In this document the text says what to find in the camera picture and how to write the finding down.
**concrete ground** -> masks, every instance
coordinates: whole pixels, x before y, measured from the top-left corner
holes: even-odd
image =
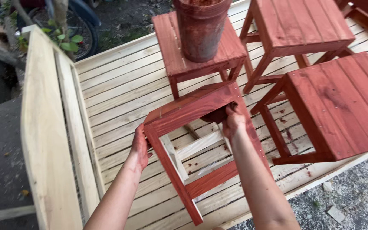
[[[0,104],[0,210],[32,205],[20,138],[21,98]],[[0,230],[38,229],[36,215],[0,221]]]
[[[332,178],[333,191],[318,185],[289,200],[302,229],[368,230],[368,160]],[[338,223],[327,211],[335,205],[345,215]],[[231,230],[255,229],[252,219]]]

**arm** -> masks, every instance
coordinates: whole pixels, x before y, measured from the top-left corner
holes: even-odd
[[[124,229],[141,173],[151,157],[151,154],[147,153],[143,128],[143,124],[136,128],[130,154],[86,223],[85,230]]]
[[[230,140],[242,188],[259,230],[300,229],[294,212],[282,191],[259,158],[245,128],[245,117],[227,106],[224,134]]]

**wood chip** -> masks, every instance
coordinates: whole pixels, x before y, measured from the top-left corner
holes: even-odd
[[[330,182],[323,182],[323,190],[324,191],[333,191],[332,183],[330,183]]]
[[[328,214],[339,223],[341,223],[346,218],[346,216],[335,206],[332,206],[329,209]]]

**gravel ground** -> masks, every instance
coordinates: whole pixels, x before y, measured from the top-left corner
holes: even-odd
[[[289,200],[301,228],[368,230],[368,160],[329,181],[332,192],[324,191],[321,184]],[[333,205],[346,216],[341,223],[327,214]],[[255,229],[252,219],[231,228],[246,229]]]

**dirt ground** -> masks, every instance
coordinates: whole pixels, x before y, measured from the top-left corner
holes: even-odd
[[[99,52],[154,32],[151,17],[173,10],[172,0],[102,1],[94,9],[99,28]]]
[[[332,192],[324,191],[321,184],[289,200],[300,227],[304,230],[368,230],[368,160],[329,181]],[[341,223],[327,214],[333,205],[345,215]],[[231,228],[249,229],[255,229],[252,219]]]

